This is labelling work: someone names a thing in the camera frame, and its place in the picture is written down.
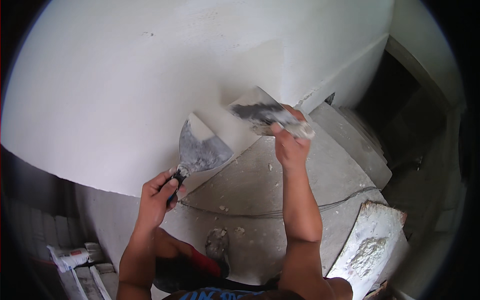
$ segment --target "concrete stair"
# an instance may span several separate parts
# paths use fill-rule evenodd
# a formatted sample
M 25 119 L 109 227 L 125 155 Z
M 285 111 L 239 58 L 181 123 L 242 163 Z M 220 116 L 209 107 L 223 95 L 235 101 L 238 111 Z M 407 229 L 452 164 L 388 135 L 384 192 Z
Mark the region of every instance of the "concrete stair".
M 392 172 L 383 156 L 380 141 L 369 126 L 350 109 L 334 108 L 325 102 L 309 115 L 345 149 L 376 187 L 385 187 L 392 177 Z

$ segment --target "putty knife handle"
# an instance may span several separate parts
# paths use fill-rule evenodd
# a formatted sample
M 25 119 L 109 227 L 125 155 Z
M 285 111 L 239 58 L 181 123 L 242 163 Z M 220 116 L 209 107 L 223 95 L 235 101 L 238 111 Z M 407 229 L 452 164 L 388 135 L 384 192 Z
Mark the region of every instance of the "putty knife handle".
M 170 202 L 172 202 L 173 197 L 175 197 L 175 195 L 176 195 L 177 192 L 179 191 L 179 188 L 180 188 L 182 182 L 186 179 L 186 177 L 183 177 L 182 175 L 180 175 L 180 170 L 177 170 L 177 172 L 175 172 L 175 174 L 173 174 L 172 177 L 170 177 L 170 178 L 165 182 L 165 184 L 166 184 L 167 182 L 169 182 L 170 180 L 174 179 L 174 178 L 176 178 L 176 179 L 179 181 L 179 185 L 178 185 L 177 189 L 175 190 L 175 192 L 168 198 L 168 200 L 167 200 L 167 207 L 170 206 Z

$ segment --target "cable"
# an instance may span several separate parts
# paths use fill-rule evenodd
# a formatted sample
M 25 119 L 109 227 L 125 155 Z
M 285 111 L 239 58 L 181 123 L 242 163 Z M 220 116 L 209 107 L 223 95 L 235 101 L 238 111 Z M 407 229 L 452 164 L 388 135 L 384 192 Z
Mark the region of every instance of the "cable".
M 343 204 L 347 200 L 349 200 L 349 199 L 351 199 L 351 198 L 353 198 L 353 197 L 355 197 L 355 196 L 357 196 L 361 193 L 368 192 L 368 191 L 373 191 L 373 190 L 381 191 L 381 189 L 379 189 L 377 187 L 369 186 L 369 187 L 363 188 L 363 189 L 351 194 L 350 196 L 348 196 L 347 198 L 345 198 L 343 200 L 333 202 L 333 203 L 329 203 L 329 204 L 319 205 L 318 208 L 319 208 L 320 212 L 324 212 L 324 211 L 327 211 L 329 209 L 335 208 L 335 207 Z M 208 210 L 208 209 L 203 209 L 203 208 L 199 208 L 199 207 L 195 207 L 195 206 L 186 204 L 183 200 L 180 200 L 180 205 L 183 205 L 183 206 L 186 206 L 186 207 L 189 207 L 189 208 L 192 208 L 194 210 L 201 211 L 201 212 L 204 212 L 204 213 L 209 213 L 209 214 L 214 214 L 214 215 L 222 215 L 222 216 L 229 216 L 229 217 L 242 217 L 242 218 L 249 218 L 249 219 L 282 219 L 283 218 L 281 210 L 277 210 L 277 211 L 273 211 L 273 212 L 269 212 L 269 213 L 263 213 L 263 214 L 256 214 L 256 215 L 243 215 L 243 214 L 225 214 L 225 213 L 214 212 L 214 211 L 211 211 L 211 210 Z

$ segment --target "wide putty knife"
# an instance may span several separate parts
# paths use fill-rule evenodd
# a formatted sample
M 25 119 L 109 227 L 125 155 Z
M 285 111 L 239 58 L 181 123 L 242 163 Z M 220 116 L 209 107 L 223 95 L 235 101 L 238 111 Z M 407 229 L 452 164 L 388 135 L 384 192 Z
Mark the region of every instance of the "wide putty knife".
M 305 121 L 299 121 L 280 103 L 258 86 L 250 89 L 227 107 L 228 111 L 245 121 L 257 135 L 273 135 L 270 125 L 280 123 L 294 137 L 311 140 L 315 132 Z
M 176 178 L 180 186 L 193 172 L 208 171 L 225 164 L 233 156 L 233 151 L 191 113 L 180 132 L 179 156 L 177 172 L 168 181 Z M 169 197 L 167 206 L 177 192 L 178 188 Z

